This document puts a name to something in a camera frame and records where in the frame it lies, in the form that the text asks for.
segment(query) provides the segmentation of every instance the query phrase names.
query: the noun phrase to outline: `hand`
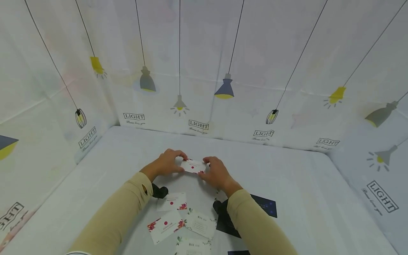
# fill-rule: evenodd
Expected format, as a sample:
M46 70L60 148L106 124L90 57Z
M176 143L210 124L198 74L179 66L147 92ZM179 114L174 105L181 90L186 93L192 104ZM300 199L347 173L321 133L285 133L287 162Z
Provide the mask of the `hand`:
M175 163L176 157L183 157L187 160L187 155L182 151L167 149L155 161L145 166L142 170L151 182L159 175L169 175L171 173L184 172L184 169Z
M205 157L204 163L210 163L210 171L207 173L198 173L198 176L210 184L212 187L225 192L227 197L232 196L237 190L242 189L228 173L224 163L217 157Z

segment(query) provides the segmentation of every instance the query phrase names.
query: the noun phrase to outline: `white business card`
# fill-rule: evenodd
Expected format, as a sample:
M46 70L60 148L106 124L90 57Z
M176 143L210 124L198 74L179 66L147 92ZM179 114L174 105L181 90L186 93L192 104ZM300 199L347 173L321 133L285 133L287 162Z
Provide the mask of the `white business card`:
M160 243L182 227L184 227L184 221L177 211L168 212L163 217L147 225L154 245Z
M189 173L205 173L205 168L207 167L204 162L191 159L182 161L180 166Z
M177 237L175 255L210 255L211 241Z
M196 232L210 240L213 239L215 228L217 227L216 219L189 208L184 222L186 229Z
M170 193L163 199L157 199L157 211L187 210L187 198L184 192Z

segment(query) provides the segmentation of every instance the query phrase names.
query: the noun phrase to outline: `lamp cord line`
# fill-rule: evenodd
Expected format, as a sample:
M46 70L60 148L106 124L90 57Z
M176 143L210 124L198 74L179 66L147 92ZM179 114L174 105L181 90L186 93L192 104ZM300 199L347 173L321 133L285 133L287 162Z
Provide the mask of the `lamp cord line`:
M397 102L400 102L407 94L408 94L408 91Z
M401 144L403 144L406 140L408 140L408 137L405 138L404 141L400 142L400 143L397 145L397 147L400 146Z
M391 19L391 21L388 23L388 25L385 27L385 29L382 31L382 33L380 34L380 36L377 38L377 40L375 40L374 44L371 46L371 48L367 51L367 53L365 54L364 58L360 61L360 63L357 65L357 67L354 69L354 71L351 73L351 75L348 77L346 83L343 85L343 87L345 87L345 85L348 83L348 81L350 80L350 78L353 76L353 74L357 71L357 69L359 68L359 66L361 65L361 63L364 61L364 59L367 57L367 55L370 53L370 51L373 49L374 45L378 42L378 40L381 38L381 36L384 34L385 30L387 30L387 28L390 26L391 22L395 19L395 17L397 16L397 14L399 13L399 11L402 9L402 7L404 7L405 3L407 2L407 0L405 0L405 2L402 4L402 6L398 9L397 13L394 15L394 17Z
M88 36L88 41L89 41L89 45L91 46L92 54L95 57L95 52L93 51L91 39L89 38L88 30L86 29L85 21L84 21L84 18L82 17L81 10L79 9L78 1L75 0L75 3L77 4L79 15L81 16L82 23L84 24L85 32L86 32L86 35Z
M239 21L238 21L238 27L237 27L237 34L235 35L235 42L234 42L234 47L233 47L233 49L232 49L232 55L231 55L230 67L228 68L228 73L229 73L230 70L231 70L232 57L234 56L235 44L237 43L238 30L239 30L239 25L240 25L240 23L241 23L241 17L242 17L242 11L243 11L243 9L244 9L244 3L245 3L245 0L242 0L241 14L239 15Z
M181 0L179 0L179 95L181 95Z
M295 70L296 70L296 68L297 68L297 65L299 64L300 59L302 58L303 53L305 52L306 46L307 46L307 44L309 43L309 40L310 40L310 38L312 37L313 31L315 30L316 25L317 25L317 23L318 23L318 21L319 21L319 19L320 19L320 16L322 15L324 8L326 7L327 1L328 1L328 0L326 0L326 2L324 3L324 6L323 6L322 10L320 11L319 17L317 18L316 23L315 23L315 25L314 25L314 27L313 27L313 29L312 29L312 32L310 33L309 38L307 39L307 42L306 42L306 44L305 44L305 47L303 48L302 53L300 54L300 57L299 57L299 59L297 60L297 63L296 63L296 65L295 65L295 68L293 69L292 74L291 74L290 77L289 77L288 83L286 83L285 90L283 91L282 96L281 96L281 98L279 99L279 102L278 102L278 105L276 106L276 109L278 109L279 104L280 104L280 102L282 101L283 95L285 94L286 89L288 88L288 85L289 85L289 83L290 83L290 80L292 79L293 74L295 73Z
M64 79L62 78L62 75L61 75L60 71L58 70L57 65L55 64L54 59L52 58L51 53L50 53L50 51L48 50L47 45L45 44L44 38L42 38L42 35L41 35L41 33L40 33L40 30L38 29L37 23L36 23L35 20L34 20L34 17L33 17L33 14L31 13L30 7L28 6L27 0L24 0L24 2L25 2L25 4L26 4L26 6L27 6L28 12L30 13L31 19L33 20L34 26L35 26L35 28L37 29L38 34L40 35L40 38L41 38L41 40L42 40L42 43L44 44L45 49L47 50L48 55L50 56L50 59L51 59L52 63L54 64L55 69L57 70L58 74L60 75L61 80L62 80L62 82L64 83L65 88L67 89L68 94L69 94L69 96L71 97L72 102L73 102L74 105L75 105L75 108L78 110L78 107L76 106L76 103L75 103L74 99L72 98L71 93L70 93L69 90L68 90L67 84L65 83Z
M143 42L142 42L142 31L140 30L139 12L137 11L137 1L136 1L136 0L135 0L135 5L136 5L137 24L139 25L140 45L142 46L143 64L144 64L144 66L146 66L146 61L144 60L144 51L143 51Z

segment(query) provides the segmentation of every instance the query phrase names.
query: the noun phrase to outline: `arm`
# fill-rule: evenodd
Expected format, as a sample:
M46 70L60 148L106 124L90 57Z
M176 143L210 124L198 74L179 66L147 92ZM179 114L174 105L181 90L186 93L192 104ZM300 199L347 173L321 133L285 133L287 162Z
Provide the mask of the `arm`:
M184 171L174 162L177 156L187 159L182 151L168 149L125 182L91 218L68 254L74 251L91 255L115 254L132 221L152 196L153 180L158 175Z
M251 255L297 255L285 233L229 175L222 161L216 157L203 160L211 164L210 171L200 174L200 177L213 187L223 190L229 198L228 214Z

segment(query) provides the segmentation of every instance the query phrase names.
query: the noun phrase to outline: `yellow lamp shade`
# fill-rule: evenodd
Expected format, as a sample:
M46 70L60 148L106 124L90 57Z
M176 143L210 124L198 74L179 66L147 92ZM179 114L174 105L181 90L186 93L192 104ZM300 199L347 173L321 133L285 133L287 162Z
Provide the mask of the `yellow lamp shade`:
M343 99L344 91L346 90L345 87L338 87L337 90L329 96L329 103L335 104L340 99Z
M95 73L98 73L100 75L104 74L105 69L102 68L102 65L99 62L98 57L91 57L91 63L92 63L92 68L95 71Z

